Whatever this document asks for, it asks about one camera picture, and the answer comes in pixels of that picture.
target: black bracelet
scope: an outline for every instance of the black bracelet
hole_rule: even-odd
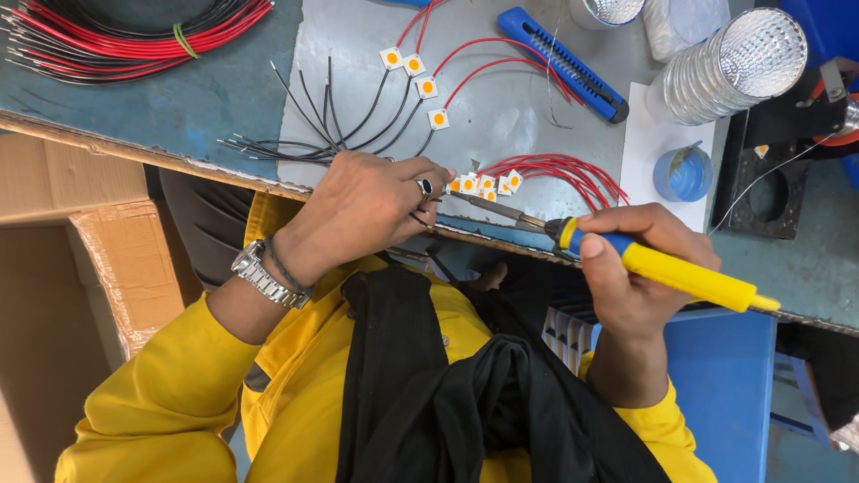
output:
[[[289,282],[290,285],[292,285],[293,287],[295,287],[296,290],[298,290],[298,293],[306,295],[308,297],[312,297],[314,295],[314,291],[316,290],[316,285],[311,285],[308,288],[295,281],[292,275],[290,275],[289,272],[286,270],[286,267],[284,267],[283,264],[280,263],[280,260],[277,258],[277,254],[274,251],[273,240],[274,235],[268,235],[264,240],[264,244],[265,250],[268,251],[268,253],[271,255],[271,261],[274,262],[274,266],[277,267],[277,271],[280,272],[280,274],[284,278],[286,278],[286,281]]]

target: wristwatch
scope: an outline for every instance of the wristwatch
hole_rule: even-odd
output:
[[[265,251],[262,240],[251,241],[244,250],[239,252],[230,269],[239,277],[244,278],[257,288],[263,295],[284,307],[301,309],[310,300],[309,295],[294,292],[279,284],[265,271],[260,261]]]

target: square led chip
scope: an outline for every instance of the square led chip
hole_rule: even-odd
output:
[[[409,57],[403,59],[403,66],[405,67],[406,73],[409,76],[419,76],[427,71],[427,68],[423,66],[423,61],[420,56],[416,53],[413,53]]]
[[[510,196],[513,192],[510,191],[510,184],[507,181],[507,176],[498,176],[498,194]]]
[[[415,79],[415,87],[417,87],[417,93],[421,96],[421,99],[438,97],[436,79],[433,76]]]
[[[480,185],[478,187],[478,190],[481,193],[488,190],[488,189],[491,189],[494,186],[495,186],[495,178],[493,178],[492,176],[488,176],[486,174],[484,174],[483,176],[480,176]]]
[[[429,128],[433,131],[450,127],[448,123],[448,112],[444,109],[436,109],[435,111],[427,112],[429,117]]]
[[[452,191],[458,192],[459,190],[460,190],[460,179],[457,178],[457,179],[451,181],[449,184],[447,184],[444,187],[444,194],[450,194],[450,192],[452,192]]]
[[[399,49],[397,47],[391,47],[389,49],[379,51],[379,57],[381,57],[382,63],[388,70],[399,69],[403,66],[403,58],[399,55]]]
[[[478,194],[478,180],[474,176],[460,176],[460,193]]]
[[[496,200],[495,188],[484,189],[483,192],[480,193],[480,198],[487,199],[489,201],[495,201]]]
[[[510,191],[516,193],[519,186],[522,186],[522,175],[516,173],[515,169],[510,169],[510,172],[507,173],[507,184],[510,186]]]

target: circular hole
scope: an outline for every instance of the circular hole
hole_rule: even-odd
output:
[[[781,171],[764,176],[749,190],[749,204],[754,216],[768,223],[777,220],[788,205],[788,181]]]

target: red wire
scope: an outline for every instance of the red wire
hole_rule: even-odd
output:
[[[446,63],[448,62],[448,60],[450,60],[450,58],[451,58],[451,57],[453,57],[453,56],[456,54],[456,52],[459,52],[459,51],[461,51],[462,49],[464,49],[464,48],[466,48],[466,47],[468,47],[468,46],[470,46],[470,45],[472,45],[472,44],[478,44],[478,43],[480,43],[480,42],[507,42],[507,43],[509,43],[509,44],[515,44],[515,45],[518,45],[518,46],[525,47],[526,49],[528,49],[528,51],[532,52],[532,53],[533,53],[534,55],[536,55],[538,58],[542,58],[542,56],[540,56],[540,53],[539,53],[539,52],[537,52],[536,50],[534,50],[534,49],[533,49],[533,47],[531,47],[531,46],[530,46],[530,45],[528,45],[528,44],[523,44],[523,43],[521,43],[521,42],[518,42],[518,41],[516,41],[516,40],[511,40],[511,39],[502,39],[501,37],[487,37],[487,38],[484,38],[484,39],[475,39],[475,40],[471,40],[471,41],[466,42],[465,44],[462,44],[461,46],[457,47],[457,48],[456,48],[456,50],[454,50],[453,52],[450,52],[450,53],[448,54],[448,56],[447,56],[447,57],[445,57],[445,58],[444,58],[444,60],[442,60],[442,63],[441,63],[441,64],[438,64],[438,67],[436,67],[436,71],[432,73],[432,76],[433,76],[433,77],[438,76],[438,73],[442,70],[442,67],[444,66],[444,64],[446,64]],[[550,69],[552,72],[554,72],[554,71],[555,71],[555,68],[554,68],[554,67],[552,67],[551,65],[549,66],[549,69]],[[583,106],[585,105],[585,103],[584,103],[584,102],[582,102],[582,100],[581,100],[581,99],[579,99],[579,96],[578,96],[578,95],[576,95],[576,93],[575,93],[575,92],[573,92],[573,91],[572,91],[572,89],[570,89],[570,87],[569,87],[567,84],[565,84],[565,83],[560,83],[560,86],[561,86],[561,90],[562,90],[562,91],[564,91],[565,93],[566,93],[566,92],[569,92],[569,93],[570,93],[570,95],[572,95],[572,96],[573,96],[573,98],[574,98],[574,99],[576,99],[576,101],[578,101],[578,103],[579,103],[579,104],[581,104],[581,105],[583,105]]]
[[[421,42],[423,42],[423,32],[427,29],[427,24],[430,23],[430,13],[432,12],[433,3],[429,2],[427,5],[427,16],[423,18],[423,27],[421,27],[421,34],[417,37],[417,45],[415,46],[415,53],[421,52]]]
[[[47,61],[34,60],[34,62],[57,72],[102,78],[104,80],[121,80],[137,76],[147,76],[192,59],[177,40],[117,39],[82,28],[35,0],[30,0],[27,8],[45,17],[51,25],[46,25],[42,21],[38,21],[19,10],[12,9],[11,11],[33,28],[40,30],[46,35],[55,37],[70,46],[93,55],[109,58],[152,60],[152,62],[128,67],[99,68],[57,58],[38,50],[21,49],[21,52],[46,59]],[[188,35],[186,37],[188,45],[191,46],[193,51],[202,53],[227,44],[247,31],[260,18],[271,11],[272,8],[273,6],[267,0],[250,2],[220,25],[197,34]],[[124,74],[124,72],[146,69],[148,67],[151,67],[151,69]],[[97,77],[96,74],[100,72],[116,72],[118,75]]]
[[[480,72],[481,70],[483,70],[487,67],[491,67],[491,66],[497,65],[497,64],[503,64],[505,62],[524,62],[526,64],[536,65],[540,69],[543,68],[542,65],[537,64],[536,62],[534,62],[532,60],[527,60],[524,58],[503,58],[501,60],[496,60],[495,62],[489,62],[488,64],[482,65],[482,66],[478,67],[477,69],[475,69],[474,72],[472,72],[471,74],[468,75],[468,77],[463,79],[463,81],[460,83],[460,85],[456,86],[456,89],[454,89],[454,92],[450,95],[450,97],[448,97],[448,101],[444,103],[444,108],[445,109],[448,108],[448,106],[450,105],[450,101],[452,101],[454,99],[454,96],[456,95],[457,92],[460,91],[460,89],[462,89],[462,86],[468,82],[468,79],[471,79],[472,77],[474,77],[475,74],[477,74],[478,72]],[[553,76],[555,76],[555,79],[557,80],[558,85],[564,84],[563,82],[561,82],[561,78],[557,76],[557,74],[555,73],[554,70],[552,70],[551,73]],[[570,97],[567,95],[567,91],[564,91],[564,97],[567,98],[567,102],[570,101]]]
[[[600,187],[588,174],[590,173],[600,181],[613,199],[619,203],[623,201],[627,205],[629,204],[624,190],[620,189],[618,183],[608,173],[598,166],[569,155],[549,153],[512,156],[488,168],[479,170],[477,175],[489,174],[498,176],[508,173],[511,169],[518,171],[523,179],[536,176],[554,176],[567,181],[579,192],[593,211],[596,211],[597,207],[591,199],[592,196],[599,200],[603,208],[610,207],[608,199],[602,194]]]
[[[435,0],[434,2],[430,3],[426,7],[423,7],[422,9],[420,9],[420,11],[417,12],[417,15],[415,15],[415,18],[411,19],[411,21],[409,22],[409,25],[407,25],[405,27],[403,34],[399,36],[399,40],[397,40],[397,47],[399,47],[403,43],[403,39],[405,39],[405,35],[409,33],[409,30],[411,30],[411,26],[415,24],[417,19],[421,18],[421,15],[423,15],[424,12],[428,11],[433,5],[438,5],[441,2],[444,2],[444,0]]]

